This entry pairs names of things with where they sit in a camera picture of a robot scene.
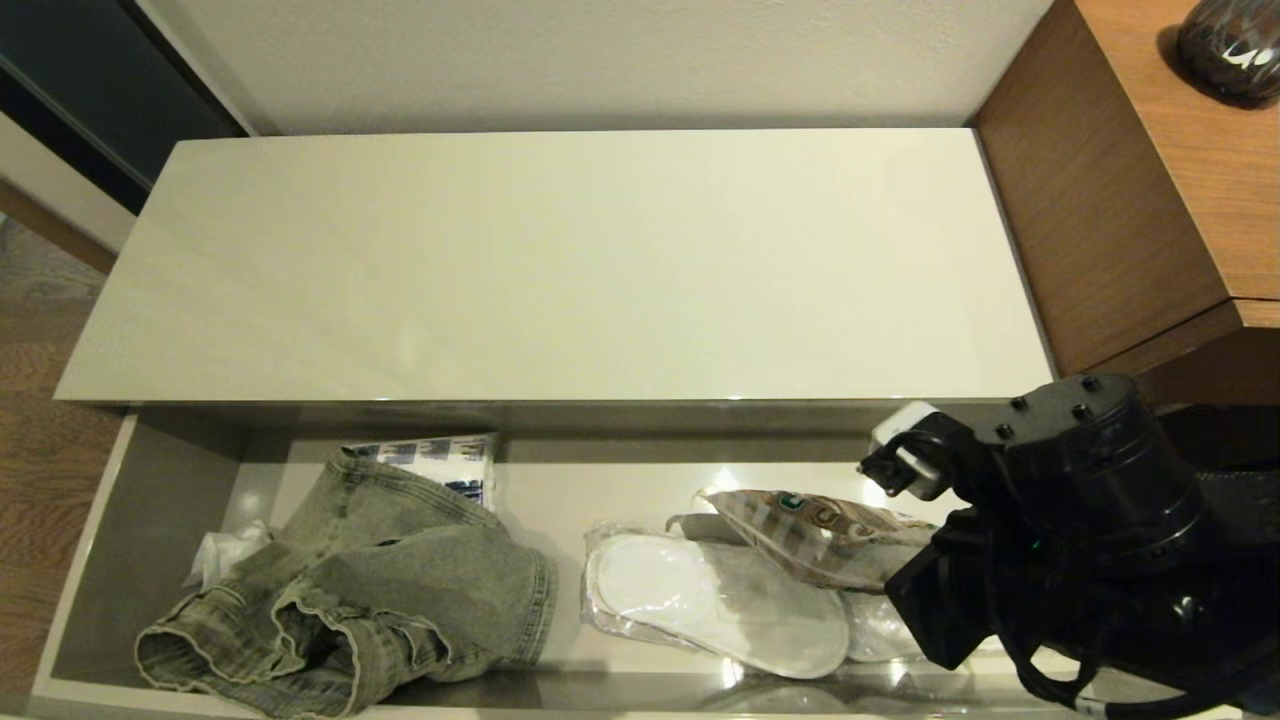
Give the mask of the brown grain packet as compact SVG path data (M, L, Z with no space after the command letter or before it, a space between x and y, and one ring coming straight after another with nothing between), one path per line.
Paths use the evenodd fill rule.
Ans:
M822 495L736 489L700 500L710 511L673 515L666 529L751 547L795 579L837 591L884 593L937 530L888 509Z

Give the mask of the grey-green denim shorts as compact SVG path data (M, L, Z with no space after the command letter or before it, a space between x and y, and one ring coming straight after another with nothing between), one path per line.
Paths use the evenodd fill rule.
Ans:
M134 661L266 720L344 720L411 682L532 666L558 591L554 560L489 509L340 451L270 543L140 633Z

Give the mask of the white cabinet drawer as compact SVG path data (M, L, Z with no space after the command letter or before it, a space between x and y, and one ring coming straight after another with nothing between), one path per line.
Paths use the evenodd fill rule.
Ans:
M205 534L282 527L340 445L410 427L266 428L178 409L132 413L116 437L61 593L26 712L38 720L257 720L223 700L152 688L134 642L186 596ZM758 488L886 506L854 462L856 433L506 430L495 510L556 560L561 600L534 671L407 685L353 720L1080 720L1025 694L1011 664L847 665L820 682L750 673L713 655L605 635L581 623L585 533L660 529L704 493Z

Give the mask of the white disposable slipper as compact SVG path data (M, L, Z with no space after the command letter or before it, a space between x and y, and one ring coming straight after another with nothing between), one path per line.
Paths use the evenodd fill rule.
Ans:
M838 593L750 547L616 534L589 551L584 588L590 609L778 676L827 676L849 656Z
M842 592L847 657L859 664L923 659L924 652L887 594Z

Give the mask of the clear plastic slipper bag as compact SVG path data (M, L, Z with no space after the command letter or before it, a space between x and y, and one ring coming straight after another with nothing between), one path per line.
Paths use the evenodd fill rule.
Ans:
M616 534L666 536L666 537L675 537L675 538L686 539L682 536L672 536L672 534L666 534L666 533L655 533L655 532L652 532L652 530L643 530L643 529L639 529L639 528L609 527L608 525L608 527L603 527L600 529L591 530L588 534L588 538L586 538L586 550L588 550L588 552L586 552L586 561L588 561L588 553L589 553L590 550L593 550L604 538L611 537L611 536L616 536ZM705 542L705 541L695 541L695 542L701 542L701 543L719 543L719 542ZM682 641L677 641L673 637L666 635L666 634L659 633L657 630L653 630L653 629L641 629L639 626L630 626L628 624L622 623L620 619L612 618L612 616L607 615L604 611L602 611L599 609L590 609L589 602L588 602L588 592L584 588L584 580L585 580L585 569L584 569L584 575L582 575L582 619L584 619L584 621L586 624L594 626L599 632L603 632L603 633L609 634L609 635L617 635L617 637L622 637L622 638L627 638L627 639L632 639L632 641L641 641L641 642L646 642L646 643L652 643L652 644L669 644L669 646L677 646L677 647L687 648L687 650L696 650L696 651L701 651L701 652L705 652L705 653L712 653L712 655L719 657L719 659L735 662L735 664L737 664L740 666L744 666L746 669L750 669L750 670L754 670L754 671L765 673L765 671L762 671L762 670L758 670L758 669L742 665L742 664L740 664L737 661L733 661L732 659L726 659L726 657L722 657L719 655L717 655L717 653L713 653L713 652L709 652L707 650L699 648L695 644L690 644L690 643L686 643L686 642L682 642ZM836 591L838 593L838 596L842 592L855 592L855 591L837 591L837 589L829 589L829 591ZM900 660L891 660L891 661L922 661L923 659L900 659ZM833 673L836 673L838 669L841 669L842 666L845 666L847 664L859 664L859 662L854 662L854 661L851 661L847 657L844 661L844 664L841 664L840 667L837 667Z

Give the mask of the brown wooden desk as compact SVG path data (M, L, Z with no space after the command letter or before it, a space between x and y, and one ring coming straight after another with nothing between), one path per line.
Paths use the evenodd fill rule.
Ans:
M1280 108L1179 73L1197 0L1053 0L975 115L1061 375L1280 406Z

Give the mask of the glossy white low cabinet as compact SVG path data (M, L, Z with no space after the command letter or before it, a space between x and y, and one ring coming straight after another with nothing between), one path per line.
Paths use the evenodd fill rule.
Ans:
M177 145L55 396L773 418L1052 379L969 129L317 135Z

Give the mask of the white blue printed packet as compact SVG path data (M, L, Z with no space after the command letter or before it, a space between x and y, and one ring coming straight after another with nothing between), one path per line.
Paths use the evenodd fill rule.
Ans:
M497 433L436 436L344 445L342 450L426 478L493 510L499 438Z

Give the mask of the dark glass vase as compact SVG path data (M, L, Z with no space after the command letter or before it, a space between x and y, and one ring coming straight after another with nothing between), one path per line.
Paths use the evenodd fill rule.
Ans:
M1280 0L1198 0L1175 37L1193 85L1225 102L1280 102Z

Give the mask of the white plastic bag roll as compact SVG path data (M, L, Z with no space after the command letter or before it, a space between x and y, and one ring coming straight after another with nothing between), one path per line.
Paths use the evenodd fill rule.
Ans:
M182 585L207 591L225 580L239 562L271 541L273 530L262 521L252 521L236 532L206 533Z

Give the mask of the dark glass door panel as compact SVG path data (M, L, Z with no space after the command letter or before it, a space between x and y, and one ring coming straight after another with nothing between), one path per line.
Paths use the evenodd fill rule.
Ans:
M0 113L132 214L179 142L248 133L141 0L0 0Z

